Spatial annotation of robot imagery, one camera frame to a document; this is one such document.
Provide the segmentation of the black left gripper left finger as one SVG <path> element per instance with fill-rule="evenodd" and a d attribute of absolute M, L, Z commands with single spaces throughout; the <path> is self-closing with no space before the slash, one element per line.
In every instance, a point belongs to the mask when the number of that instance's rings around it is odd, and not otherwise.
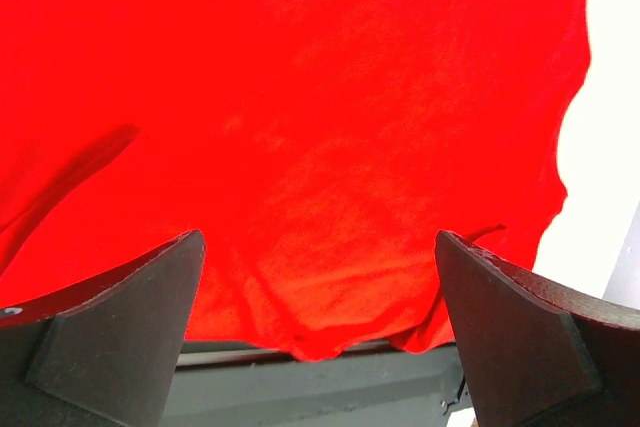
<path fill-rule="evenodd" d="M 204 255 L 202 234 L 191 231 L 2 308 L 2 425 L 158 425 Z"/>

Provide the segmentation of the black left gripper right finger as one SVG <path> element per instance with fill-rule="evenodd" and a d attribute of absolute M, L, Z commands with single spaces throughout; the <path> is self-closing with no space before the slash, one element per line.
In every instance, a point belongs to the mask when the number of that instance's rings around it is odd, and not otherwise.
<path fill-rule="evenodd" d="M 452 232 L 438 233 L 435 254 L 479 425 L 638 425 L 638 310 Z"/>

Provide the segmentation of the red t shirt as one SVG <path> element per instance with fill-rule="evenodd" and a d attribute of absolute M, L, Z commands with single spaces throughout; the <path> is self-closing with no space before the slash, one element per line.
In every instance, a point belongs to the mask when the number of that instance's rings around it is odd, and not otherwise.
<path fill-rule="evenodd" d="M 186 335 L 452 339 L 435 238 L 524 268 L 586 0 L 1 0 L 1 302 L 199 230 Z"/>

